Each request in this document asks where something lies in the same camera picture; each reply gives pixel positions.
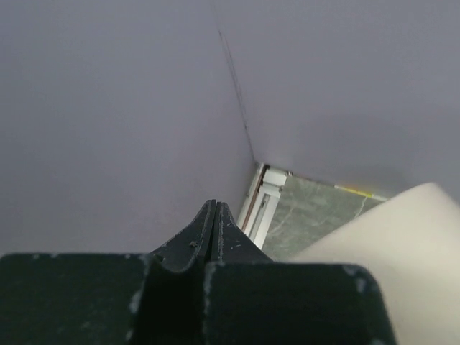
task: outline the marble floor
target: marble floor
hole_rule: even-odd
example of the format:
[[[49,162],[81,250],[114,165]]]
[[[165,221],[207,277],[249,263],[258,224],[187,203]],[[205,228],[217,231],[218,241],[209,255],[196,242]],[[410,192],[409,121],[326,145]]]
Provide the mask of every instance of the marble floor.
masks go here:
[[[287,260],[381,201],[290,176],[262,251]]]

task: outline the gray wall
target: gray wall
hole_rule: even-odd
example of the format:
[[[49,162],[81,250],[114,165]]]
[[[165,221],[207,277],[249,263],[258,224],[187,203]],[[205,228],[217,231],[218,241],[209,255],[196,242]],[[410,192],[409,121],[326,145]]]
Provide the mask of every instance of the gray wall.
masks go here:
[[[215,1],[257,160],[460,200],[460,2]]]
[[[0,33],[0,254],[148,251],[207,198],[238,213],[254,160],[206,0],[5,0]]]

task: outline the yellow tape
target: yellow tape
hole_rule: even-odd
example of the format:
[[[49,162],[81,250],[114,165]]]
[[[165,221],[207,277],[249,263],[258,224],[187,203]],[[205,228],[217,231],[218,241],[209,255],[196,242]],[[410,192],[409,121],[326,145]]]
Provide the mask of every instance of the yellow tape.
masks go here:
[[[337,188],[337,189],[340,189],[340,190],[345,190],[346,192],[357,194],[358,196],[365,196],[366,198],[373,198],[374,197],[374,194],[372,194],[372,193],[362,192],[360,190],[346,188],[346,187],[341,187],[340,185],[335,185],[334,187]]]

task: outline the white cushion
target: white cushion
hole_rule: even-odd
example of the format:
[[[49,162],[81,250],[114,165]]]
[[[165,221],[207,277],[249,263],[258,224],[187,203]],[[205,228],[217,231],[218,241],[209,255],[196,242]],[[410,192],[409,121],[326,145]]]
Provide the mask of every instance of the white cushion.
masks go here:
[[[292,261],[366,267],[399,344],[460,344],[460,207],[435,184],[392,198]]]

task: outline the black plastic object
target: black plastic object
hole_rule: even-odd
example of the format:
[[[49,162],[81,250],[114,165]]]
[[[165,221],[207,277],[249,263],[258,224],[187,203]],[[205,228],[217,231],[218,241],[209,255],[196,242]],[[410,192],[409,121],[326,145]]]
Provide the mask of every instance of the black plastic object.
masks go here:
[[[0,260],[0,344],[395,344],[377,283],[272,262],[225,203],[149,254]]]

